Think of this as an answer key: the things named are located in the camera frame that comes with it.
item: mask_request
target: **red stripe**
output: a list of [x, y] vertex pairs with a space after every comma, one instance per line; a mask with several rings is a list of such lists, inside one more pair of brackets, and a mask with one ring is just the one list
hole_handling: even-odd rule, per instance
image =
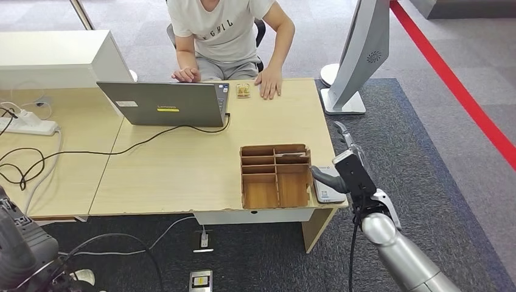
[[397, 1], [391, 1], [391, 10], [405, 28], [408, 35], [412, 38], [416, 46], [423, 53], [429, 64], [434, 68], [438, 76], [448, 86], [451, 93], [457, 98], [459, 103], [468, 112], [475, 121], [480, 130], [484, 132], [487, 138], [498, 149], [507, 162], [516, 170], [516, 147], [511, 141], [500, 131], [500, 129], [489, 119], [487, 114], [482, 110], [480, 105], [471, 96], [468, 90], [455, 76], [453, 71], [448, 67], [446, 62], [441, 58], [439, 53], [430, 44], [429, 40], [419, 30], [414, 21], [408, 16], [406, 11]]

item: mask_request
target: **wooden box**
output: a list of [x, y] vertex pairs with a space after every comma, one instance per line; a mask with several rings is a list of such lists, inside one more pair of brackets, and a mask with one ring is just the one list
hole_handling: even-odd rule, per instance
[[303, 207], [312, 186], [310, 150], [304, 144], [240, 149], [244, 209]]

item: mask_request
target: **laptop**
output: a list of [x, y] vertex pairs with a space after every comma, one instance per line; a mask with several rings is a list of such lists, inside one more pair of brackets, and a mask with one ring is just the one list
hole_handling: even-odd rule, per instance
[[228, 83], [97, 82], [133, 125], [222, 127]]

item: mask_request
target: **man's left hand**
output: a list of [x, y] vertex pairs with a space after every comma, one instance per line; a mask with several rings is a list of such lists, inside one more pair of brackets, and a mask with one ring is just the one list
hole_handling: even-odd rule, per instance
[[263, 99], [273, 99], [275, 93], [281, 96], [281, 85], [283, 83], [283, 76], [281, 74], [281, 68], [267, 67], [263, 70], [256, 80], [255, 85], [261, 84], [260, 96]]

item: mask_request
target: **power strip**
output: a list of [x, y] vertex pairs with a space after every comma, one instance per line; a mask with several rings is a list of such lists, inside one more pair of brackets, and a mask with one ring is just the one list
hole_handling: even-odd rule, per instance
[[[10, 119], [10, 117], [0, 117], [0, 132], [7, 126]], [[57, 123], [52, 120], [42, 120], [41, 123], [37, 126], [29, 126], [21, 120], [13, 119], [12, 123], [5, 130], [5, 132], [51, 136], [55, 133], [56, 129]]]

